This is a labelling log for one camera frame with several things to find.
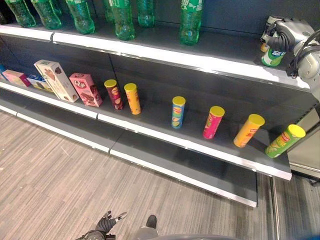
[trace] shelf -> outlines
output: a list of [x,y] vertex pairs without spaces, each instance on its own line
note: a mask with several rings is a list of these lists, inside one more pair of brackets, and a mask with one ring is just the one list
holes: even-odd
[[257,174],[171,144],[125,131],[110,154],[228,199],[257,206]]
[[151,101],[142,102],[141,105],[141,114],[132,115],[128,105],[123,110],[117,111],[111,104],[105,103],[99,108],[98,120],[252,171],[286,180],[292,177],[286,153],[275,159],[269,158],[264,153],[264,149],[276,137],[264,129],[259,129],[246,147],[239,148],[233,144],[233,139],[239,131],[238,124],[222,120],[214,139],[207,140],[202,136],[208,117],[206,114],[186,109],[182,127],[174,129],[171,127],[171,105]]
[[0,109],[21,119],[217,195],[257,206],[257,175],[253,171],[16,93],[0,93]]
[[136,38],[120,41],[114,34],[114,26],[101,19],[95,19],[96,32],[89,35],[79,34],[69,18],[62,22],[65,26],[55,31],[43,27],[21,28],[17,24],[1,25],[0,35],[45,42],[52,38],[54,44],[310,91],[309,85],[299,77],[287,76],[284,63],[279,68],[263,66],[256,38],[202,31],[198,44],[186,46],[179,43],[177,27],[157,25],[155,28],[135,26]]
[[0,91],[0,106],[21,119],[106,153],[124,131],[5,90]]
[[23,86],[18,86],[15,84],[10,83],[9,81],[1,81],[0,80],[0,88],[9,90],[14,93],[18,93],[21,95],[24,95],[26,97],[36,99],[39,101],[42,101],[44,103],[69,110],[73,113],[81,114],[86,117],[96,119],[97,118],[97,112],[94,107],[86,107],[84,106],[83,102],[81,99],[77,100],[76,102],[67,102],[67,101],[61,101],[57,99],[56,95],[54,93],[44,91],[44,90],[39,90],[36,89],[32,86],[29,87],[23,87]]

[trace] green can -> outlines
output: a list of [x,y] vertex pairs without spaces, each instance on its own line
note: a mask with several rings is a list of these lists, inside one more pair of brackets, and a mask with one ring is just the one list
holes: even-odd
[[266,149],[265,154],[274,159],[306,135],[305,130],[295,124],[290,124]]

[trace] yellow lid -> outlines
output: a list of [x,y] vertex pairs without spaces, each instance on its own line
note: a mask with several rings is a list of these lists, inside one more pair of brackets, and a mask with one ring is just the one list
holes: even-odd
[[182,106],[186,104],[186,99],[183,96],[175,96],[174,98],[172,98],[172,103],[175,105]]
[[256,124],[258,126],[262,126],[266,122],[265,119],[258,114],[250,114],[248,119],[252,124]]
[[135,85],[134,83],[128,83],[126,85],[124,85],[124,90],[126,91],[133,91],[137,89],[137,85]]
[[294,137],[303,138],[306,135],[305,130],[302,127],[298,126],[298,125],[290,124],[288,126],[288,129],[289,129],[290,133]]
[[220,106],[212,106],[210,108],[210,113],[216,117],[222,117],[225,115],[225,110]]
[[117,85],[117,81],[114,80],[114,79],[109,79],[109,80],[107,80],[107,81],[104,82],[104,86],[105,86],[106,88],[112,88],[112,87],[114,87],[115,85]]

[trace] white snack box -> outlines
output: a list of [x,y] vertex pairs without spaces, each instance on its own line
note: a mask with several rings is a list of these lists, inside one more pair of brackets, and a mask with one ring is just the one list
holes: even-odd
[[34,66],[51,87],[58,99],[72,103],[79,99],[76,90],[58,62],[39,60]]

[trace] gray floor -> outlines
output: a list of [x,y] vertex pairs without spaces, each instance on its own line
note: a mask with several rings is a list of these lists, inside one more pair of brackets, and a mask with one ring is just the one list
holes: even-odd
[[[0,239],[72,240],[109,209],[128,212],[112,233],[130,240],[150,214],[161,235],[274,238],[270,182],[258,208],[224,199],[0,112]],[[320,232],[320,188],[276,179],[281,239]]]

